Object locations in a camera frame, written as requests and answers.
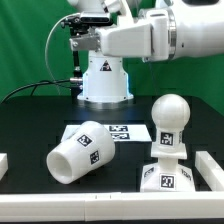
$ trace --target white cylinder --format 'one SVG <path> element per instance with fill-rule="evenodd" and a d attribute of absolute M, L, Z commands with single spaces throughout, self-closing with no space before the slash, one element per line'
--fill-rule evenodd
<path fill-rule="evenodd" d="M 108 163 L 114 154 L 110 132 L 97 122 L 87 121 L 48 154 L 47 166 L 57 181 L 69 184 Z"/>

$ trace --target cable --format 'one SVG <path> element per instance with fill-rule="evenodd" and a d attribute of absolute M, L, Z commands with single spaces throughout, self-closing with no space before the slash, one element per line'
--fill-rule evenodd
<path fill-rule="evenodd" d="M 70 14 L 70 15 L 67 15 L 63 18 L 61 18 L 54 26 L 53 28 L 51 29 L 49 35 L 48 35 L 48 38 L 47 38 L 47 41 L 46 41 L 46 45 L 45 45 L 45 64 L 46 64 L 46 67 L 47 67 L 47 71 L 49 73 L 49 75 L 51 76 L 52 80 L 55 81 L 55 77 L 51 71 L 51 68 L 50 68 L 50 65 L 49 65 L 49 60 L 48 60 L 48 50 L 49 50 L 49 44 L 50 44 L 50 40 L 51 40 L 51 37 L 52 37 L 52 34 L 54 33 L 55 29 L 57 28 L 57 26 L 63 21 L 65 20 L 67 17 L 69 16 L 75 16 L 77 15 L 78 13 L 75 13 L 75 14 Z"/>
<path fill-rule="evenodd" d="M 32 88 L 32 87 L 34 87 L 34 89 L 33 89 L 33 91 L 32 91 L 31 94 L 34 93 L 34 91 L 36 90 L 37 87 L 44 86 L 44 85 L 57 85 L 57 86 L 60 86 L 60 87 L 63 87 L 63 88 L 71 89 L 70 87 L 60 85 L 60 83 L 65 83 L 65 82 L 70 82 L 70 80 L 69 79 L 68 80 L 57 80 L 57 81 L 43 80 L 43 81 L 38 82 L 38 83 L 34 83 L 34 84 L 29 84 L 29 85 L 22 86 L 22 87 L 20 87 L 18 89 L 13 90 L 11 93 L 9 93 L 7 96 L 5 96 L 4 99 L 1 101 L 0 104 L 5 103 L 14 94 L 16 94 L 16 93 L 18 93 L 18 92 L 20 92 L 22 90 Z"/>
<path fill-rule="evenodd" d="M 155 77 L 155 74 L 154 74 L 154 71 L 152 68 L 152 62 L 149 62 L 148 64 L 149 64 L 149 70 L 150 70 L 151 77 L 152 77 L 152 85 L 153 85 L 155 94 L 158 96 L 156 77 Z"/>
<path fill-rule="evenodd" d="M 138 13 L 139 13 L 139 0 L 135 0 L 135 7 L 136 7 L 137 16 L 138 16 Z"/>

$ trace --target white pedestal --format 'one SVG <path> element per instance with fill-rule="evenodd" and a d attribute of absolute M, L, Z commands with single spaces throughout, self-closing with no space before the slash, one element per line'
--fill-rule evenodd
<path fill-rule="evenodd" d="M 140 191 L 195 191 L 192 171 L 179 164 L 175 171 L 164 169 L 159 163 L 146 165 Z"/>

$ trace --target white sphere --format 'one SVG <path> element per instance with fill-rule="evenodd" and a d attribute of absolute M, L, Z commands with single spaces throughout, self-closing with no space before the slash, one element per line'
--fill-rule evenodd
<path fill-rule="evenodd" d="M 183 130 L 190 118 L 186 100 L 175 94 L 160 97 L 153 105 L 152 119 L 157 128 Z"/>

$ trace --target white paper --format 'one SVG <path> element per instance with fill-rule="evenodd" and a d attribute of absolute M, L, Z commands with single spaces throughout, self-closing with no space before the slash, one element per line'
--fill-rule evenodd
<path fill-rule="evenodd" d="M 77 128 L 80 125 L 67 125 L 62 136 L 61 142 L 65 141 L 66 139 L 70 138 L 72 135 L 75 134 Z M 120 142 L 151 142 L 152 139 L 149 135 L 149 132 L 146 128 L 146 125 L 111 125 L 107 124 L 104 127 L 111 133 L 114 141 Z"/>

